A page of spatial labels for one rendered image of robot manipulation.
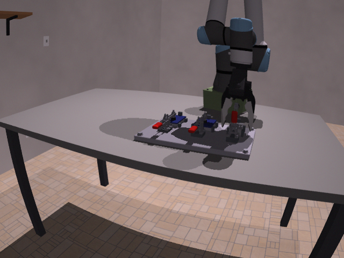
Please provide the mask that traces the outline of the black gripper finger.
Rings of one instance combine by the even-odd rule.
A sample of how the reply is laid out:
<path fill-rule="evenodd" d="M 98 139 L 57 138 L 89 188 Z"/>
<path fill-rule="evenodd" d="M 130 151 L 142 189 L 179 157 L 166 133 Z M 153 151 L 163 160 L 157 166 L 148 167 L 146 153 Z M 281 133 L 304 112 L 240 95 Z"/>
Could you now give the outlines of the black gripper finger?
<path fill-rule="evenodd" d="M 248 112 L 248 120 L 249 120 L 249 130 L 251 132 L 252 127 L 253 127 L 253 120 L 254 120 L 254 110 L 255 110 L 255 97 L 253 95 L 252 91 L 249 91 L 250 95 L 246 100 L 246 104 L 245 104 L 245 109 Z"/>
<path fill-rule="evenodd" d="M 232 106 L 232 97 L 228 94 L 228 87 L 224 91 L 221 98 L 221 126 L 224 126 L 226 116 L 228 114 L 228 108 Z"/>

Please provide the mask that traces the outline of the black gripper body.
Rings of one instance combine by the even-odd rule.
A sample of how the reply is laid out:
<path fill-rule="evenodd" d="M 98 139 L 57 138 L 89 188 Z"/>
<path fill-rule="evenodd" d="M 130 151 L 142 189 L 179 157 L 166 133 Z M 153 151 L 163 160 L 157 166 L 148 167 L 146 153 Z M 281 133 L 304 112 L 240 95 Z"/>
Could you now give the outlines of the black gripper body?
<path fill-rule="evenodd" d="M 246 71 L 247 71 L 247 68 L 252 68 L 251 64 L 241 64 L 241 63 L 233 63 L 233 62 L 230 63 L 230 66 L 236 67 L 236 69 L 241 69 L 241 70 L 246 70 Z M 243 67 L 243 68 L 241 68 L 241 67 Z M 234 96 L 234 95 L 230 95 L 230 96 L 233 98 L 233 100 L 235 100 L 237 98 L 237 99 L 242 99 L 242 101 L 244 102 L 244 100 L 249 97 L 249 95 L 250 95 L 249 91 L 251 91 L 251 88 L 252 88 L 252 82 L 247 81 L 247 74 L 246 74 L 244 96 L 243 97 Z"/>

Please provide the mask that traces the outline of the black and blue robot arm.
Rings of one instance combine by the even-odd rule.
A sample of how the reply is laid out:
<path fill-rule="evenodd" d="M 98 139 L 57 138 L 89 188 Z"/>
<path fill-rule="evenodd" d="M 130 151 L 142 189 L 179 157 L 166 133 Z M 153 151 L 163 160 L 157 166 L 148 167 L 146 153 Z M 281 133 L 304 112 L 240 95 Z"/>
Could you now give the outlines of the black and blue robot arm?
<path fill-rule="evenodd" d="M 228 0 L 210 0 L 206 24 L 198 28 L 197 38 L 201 44 L 216 45 L 213 89 L 224 92 L 228 87 L 229 95 L 243 97 L 247 71 L 230 63 L 252 65 L 248 70 L 257 72 L 266 72 L 269 65 L 262 0 L 244 0 L 245 18 L 232 18 L 230 27 L 225 27 L 227 5 Z"/>

